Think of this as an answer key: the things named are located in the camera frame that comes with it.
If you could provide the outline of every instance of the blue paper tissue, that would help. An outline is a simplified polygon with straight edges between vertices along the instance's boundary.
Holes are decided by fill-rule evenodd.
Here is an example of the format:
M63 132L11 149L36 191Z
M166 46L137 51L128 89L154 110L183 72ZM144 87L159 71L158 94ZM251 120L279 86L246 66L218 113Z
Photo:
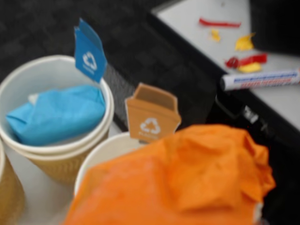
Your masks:
M91 131L105 113L100 89L84 85L49 90L6 116L19 141L42 146Z

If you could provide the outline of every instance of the paper cup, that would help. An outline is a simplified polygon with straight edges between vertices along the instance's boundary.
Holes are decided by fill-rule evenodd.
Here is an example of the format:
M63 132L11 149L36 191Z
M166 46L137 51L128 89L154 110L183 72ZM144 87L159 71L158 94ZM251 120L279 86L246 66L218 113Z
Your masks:
M129 132L116 135L99 144L86 157L82 166L80 167L75 182L75 194L78 192L80 184L89 168L121 155L125 155L144 145L145 144L140 143L139 140L130 138Z
M62 89L85 84L99 87L105 100L105 114L96 128L79 140L71 140L67 144L37 147L17 141L5 116L11 110L28 102L28 95L53 88ZM112 96L112 93L106 82L102 79L99 84L85 76L75 67L73 57L54 55L30 61L11 72L0 85L0 135L12 149L33 154L55 155L76 150L89 143L104 128L112 111L109 96Z
M24 208L23 187L0 140L0 224L15 224Z
M114 114L113 96L111 95L110 98L112 107L104 123L104 127L96 134L94 139L86 145L74 149L73 151L56 155L37 155L20 149L15 149L15 151L28 158L52 179L64 184L74 184L79 168L86 156L95 146L108 138L108 132Z

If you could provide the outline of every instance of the crumpled orange fabric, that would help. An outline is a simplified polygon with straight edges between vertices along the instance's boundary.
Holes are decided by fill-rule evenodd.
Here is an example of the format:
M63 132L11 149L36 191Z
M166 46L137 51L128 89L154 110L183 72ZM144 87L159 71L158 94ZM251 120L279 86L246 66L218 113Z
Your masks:
M246 130L192 126L91 168L64 225L253 225L274 187Z

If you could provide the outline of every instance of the recycling symbol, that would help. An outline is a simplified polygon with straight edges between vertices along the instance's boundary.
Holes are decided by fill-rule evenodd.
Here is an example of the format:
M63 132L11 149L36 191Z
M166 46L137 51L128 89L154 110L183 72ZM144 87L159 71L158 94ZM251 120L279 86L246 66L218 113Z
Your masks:
M158 121L155 118L148 118L145 120L144 123L141 123L140 128L142 131L147 133L152 133L157 135L160 133L160 126L158 125Z
M93 54L91 52L87 52L83 55L83 61L84 63L90 67L92 70L96 70L97 69L97 64L95 61L95 57L93 56Z

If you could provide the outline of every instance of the blue recycling sign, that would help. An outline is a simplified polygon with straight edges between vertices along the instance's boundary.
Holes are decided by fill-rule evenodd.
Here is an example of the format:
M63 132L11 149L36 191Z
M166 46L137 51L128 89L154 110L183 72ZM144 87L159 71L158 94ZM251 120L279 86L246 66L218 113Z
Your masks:
M98 83L107 66L101 39L82 19L75 27L75 66Z

